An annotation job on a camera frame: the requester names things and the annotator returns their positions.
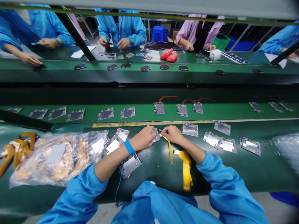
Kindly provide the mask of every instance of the blue stool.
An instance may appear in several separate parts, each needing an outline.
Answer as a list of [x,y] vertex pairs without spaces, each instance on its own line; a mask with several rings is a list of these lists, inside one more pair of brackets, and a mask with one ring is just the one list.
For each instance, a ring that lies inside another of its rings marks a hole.
[[168,29],[165,29],[163,35],[163,42],[168,42],[168,36],[169,36],[169,31]]
[[154,26],[153,29],[153,42],[163,41],[164,38],[164,27],[163,26]]

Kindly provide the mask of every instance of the green bin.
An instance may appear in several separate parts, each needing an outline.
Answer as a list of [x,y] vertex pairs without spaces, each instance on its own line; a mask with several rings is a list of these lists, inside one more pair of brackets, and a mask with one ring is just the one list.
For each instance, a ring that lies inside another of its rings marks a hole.
[[230,43],[230,38],[223,33],[220,33],[216,36],[212,45],[216,46],[216,49],[225,50],[227,45]]

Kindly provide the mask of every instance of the metal pole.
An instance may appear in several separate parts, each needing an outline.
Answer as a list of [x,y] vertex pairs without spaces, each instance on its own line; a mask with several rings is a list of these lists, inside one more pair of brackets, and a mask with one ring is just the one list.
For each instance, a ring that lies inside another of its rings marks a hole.
[[241,36],[237,39],[237,41],[235,42],[235,44],[231,47],[231,49],[229,51],[232,51],[234,49],[234,47],[237,45],[237,43],[241,40],[241,38],[244,36],[244,34],[247,32],[247,30],[251,27],[251,24],[249,24],[246,29],[244,30],[244,32],[241,34]]
[[34,119],[20,114],[15,114],[6,110],[0,109],[0,120],[7,124],[21,126],[24,128],[33,128],[41,131],[51,131],[52,123]]
[[291,47],[289,47],[285,52],[282,52],[281,55],[279,55],[273,61],[271,61],[270,65],[278,64],[279,62],[281,62],[283,59],[285,59],[287,56],[289,56],[291,53],[295,52],[298,49],[299,49],[299,41],[293,44]]
[[230,35],[230,33],[233,31],[233,28],[235,27],[235,23],[231,26],[231,29],[228,31],[228,33],[227,33],[227,36],[229,36]]
[[149,28],[149,40],[150,40],[150,19],[147,18],[147,26]]
[[79,16],[81,16],[81,18],[82,18],[82,20],[83,20],[83,23],[85,24],[86,28],[88,29],[88,31],[89,31],[91,37],[94,39],[94,35],[93,35],[92,31],[90,30],[90,28],[89,28],[87,22],[85,21],[85,17],[84,17],[83,15],[79,15]]
[[[56,8],[56,9],[62,9],[61,6],[50,6],[51,8]],[[83,39],[79,35],[78,31],[76,28],[73,26],[72,22],[70,21],[69,17],[67,14],[64,13],[55,13],[58,18],[61,20],[62,24],[66,27],[70,35],[74,38],[76,41],[76,44],[81,48],[85,56],[89,61],[96,61],[95,57],[93,54],[90,52],[86,44],[84,43]]]
[[267,33],[265,33],[265,35],[264,36],[262,36],[262,38],[250,49],[250,51],[252,51],[254,48],[256,48],[256,46],[257,45],[259,45],[259,43],[260,42],[262,42],[263,41],[263,39],[265,39],[266,38],[266,36],[268,36],[268,34],[273,30],[275,28],[275,26],[273,26],[273,27],[271,27],[268,31],[267,31]]

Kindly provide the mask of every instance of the worker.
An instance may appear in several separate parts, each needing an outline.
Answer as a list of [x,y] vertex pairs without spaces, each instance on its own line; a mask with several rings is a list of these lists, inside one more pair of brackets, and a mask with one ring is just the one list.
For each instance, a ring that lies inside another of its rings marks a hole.
[[[202,14],[190,14],[189,17],[224,19],[224,16]],[[223,24],[223,22],[185,20],[177,34],[177,45],[182,45],[182,49],[187,51],[214,50],[216,46],[212,43]]]
[[[97,12],[119,12],[119,13],[139,13],[137,10],[125,9],[101,9]],[[99,23],[98,30],[100,44],[105,48],[110,47],[108,42],[112,38],[113,46],[119,49],[128,47],[139,47],[146,42],[145,27],[140,17],[129,16],[101,16],[97,15]]]
[[[153,145],[152,139],[156,137],[153,129],[149,125],[143,128],[118,149],[71,179],[39,224],[86,223],[91,219],[97,211],[94,199],[104,192],[119,164],[134,152]],[[168,126],[163,131],[168,132],[162,132],[163,136],[184,148],[197,162],[197,169],[211,184],[210,203],[219,212],[220,220],[198,209],[194,197],[175,194],[146,180],[134,192],[131,202],[123,204],[112,223],[268,223],[263,208],[233,168],[224,166],[220,157],[186,139],[177,127]]]
[[[285,52],[289,47],[299,41],[299,26],[287,26],[277,34],[273,35],[268,39],[257,52],[270,53],[270,54],[281,54]],[[298,55],[294,52],[291,53],[289,58],[297,58]]]
[[[42,6],[35,4],[14,4]],[[23,52],[21,44],[36,44],[55,49],[58,45],[73,45],[74,39],[51,11],[0,10],[0,48],[18,57],[24,63],[38,67],[43,63],[33,55]]]

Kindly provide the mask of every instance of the hand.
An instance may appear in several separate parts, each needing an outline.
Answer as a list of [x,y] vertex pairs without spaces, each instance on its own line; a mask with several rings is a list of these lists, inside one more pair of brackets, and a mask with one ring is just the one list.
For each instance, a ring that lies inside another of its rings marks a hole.
[[294,58],[297,58],[298,55],[295,52],[293,52],[288,57],[294,59]]
[[206,47],[207,50],[215,50],[216,46],[215,45],[209,45]]
[[105,48],[110,47],[109,44],[106,44],[108,41],[107,41],[107,39],[106,39],[105,36],[102,36],[102,37],[99,39],[99,41],[100,41],[100,44],[101,44],[103,47],[105,47]]
[[140,151],[152,146],[152,140],[157,136],[156,132],[152,132],[154,126],[146,126],[137,135],[129,140],[134,151]]
[[25,64],[29,64],[31,66],[34,67],[38,67],[40,65],[42,65],[43,63],[40,62],[36,57],[34,57],[33,55],[24,53],[24,52],[20,52],[18,55],[16,55],[19,59],[22,60],[22,62],[24,62]]
[[184,40],[183,45],[185,45],[185,47],[187,48],[187,51],[191,51],[191,52],[194,51],[194,47],[189,41]]
[[57,41],[52,38],[43,38],[39,41],[39,44],[45,48],[49,48],[49,49],[55,49],[58,46]]
[[122,38],[118,44],[118,49],[126,49],[130,46],[130,40],[128,38]]
[[176,126],[173,125],[167,126],[163,129],[163,131],[168,131],[168,134],[166,132],[161,132],[161,135],[168,138],[168,140],[171,141],[172,143],[181,145],[183,141],[186,139]]

